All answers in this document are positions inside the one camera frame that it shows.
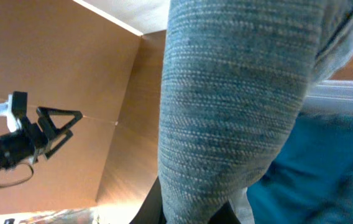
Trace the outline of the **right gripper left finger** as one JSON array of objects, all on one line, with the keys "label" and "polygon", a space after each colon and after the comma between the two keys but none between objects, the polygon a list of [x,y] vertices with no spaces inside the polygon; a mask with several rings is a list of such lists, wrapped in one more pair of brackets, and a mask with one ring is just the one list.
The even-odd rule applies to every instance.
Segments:
[{"label": "right gripper left finger", "polygon": [[142,206],[130,224],[166,224],[159,179],[156,178]]}]

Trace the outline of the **dark blue teal cloth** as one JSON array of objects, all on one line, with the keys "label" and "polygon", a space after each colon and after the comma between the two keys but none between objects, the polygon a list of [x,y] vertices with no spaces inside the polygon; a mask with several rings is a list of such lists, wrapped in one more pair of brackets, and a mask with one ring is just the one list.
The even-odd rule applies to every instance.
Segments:
[{"label": "dark blue teal cloth", "polygon": [[247,196],[256,223],[353,223],[353,116],[299,115]]}]

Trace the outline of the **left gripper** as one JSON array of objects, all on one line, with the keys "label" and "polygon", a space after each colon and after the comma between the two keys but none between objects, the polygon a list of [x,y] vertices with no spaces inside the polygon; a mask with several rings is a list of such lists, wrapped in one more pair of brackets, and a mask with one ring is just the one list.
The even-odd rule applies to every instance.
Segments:
[{"label": "left gripper", "polygon": [[38,107],[39,128],[28,118],[22,118],[22,128],[0,136],[0,156],[3,164],[18,164],[25,159],[30,164],[44,156],[49,160],[73,137],[71,128],[83,118],[80,111]]}]

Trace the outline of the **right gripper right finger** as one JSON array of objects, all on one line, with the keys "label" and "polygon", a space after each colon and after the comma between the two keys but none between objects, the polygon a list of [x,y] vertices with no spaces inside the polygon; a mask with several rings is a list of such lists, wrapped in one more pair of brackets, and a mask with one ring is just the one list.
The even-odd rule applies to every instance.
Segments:
[{"label": "right gripper right finger", "polygon": [[209,224],[241,224],[229,202],[225,203],[209,220]]}]

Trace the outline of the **light blue jeans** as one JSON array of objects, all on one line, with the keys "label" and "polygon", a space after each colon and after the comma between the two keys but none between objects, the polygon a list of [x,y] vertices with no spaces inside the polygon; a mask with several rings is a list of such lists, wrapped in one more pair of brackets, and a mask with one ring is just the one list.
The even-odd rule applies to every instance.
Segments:
[{"label": "light blue jeans", "polygon": [[168,223],[207,223],[264,174],[308,90],[353,56],[353,1],[172,1],[158,179]]}]

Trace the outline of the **clear plastic storage container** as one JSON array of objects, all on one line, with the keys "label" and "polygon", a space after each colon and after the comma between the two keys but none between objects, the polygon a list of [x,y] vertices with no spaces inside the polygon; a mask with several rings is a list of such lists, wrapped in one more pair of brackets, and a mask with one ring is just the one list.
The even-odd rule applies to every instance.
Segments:
[{"label": "clear plastic storage container", "polygon": [[325,80],[312,87],[302,110],[353,114],[353,80]]}]

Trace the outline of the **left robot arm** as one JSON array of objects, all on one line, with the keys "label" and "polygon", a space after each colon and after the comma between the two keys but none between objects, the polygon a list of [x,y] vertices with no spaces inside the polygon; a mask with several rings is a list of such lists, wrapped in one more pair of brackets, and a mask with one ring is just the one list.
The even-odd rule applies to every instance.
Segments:
[{"label": "left robot arm", "polygon": [[36,112],[38,121],[31,123],[26,109],[18,111],[21,128],[0,136],[0,169],[14,167],[24,159],[35,164],[39,156],[51,158],[73,136],[71,127],[83,117],[80,111],[47,107],[38,107]]}]

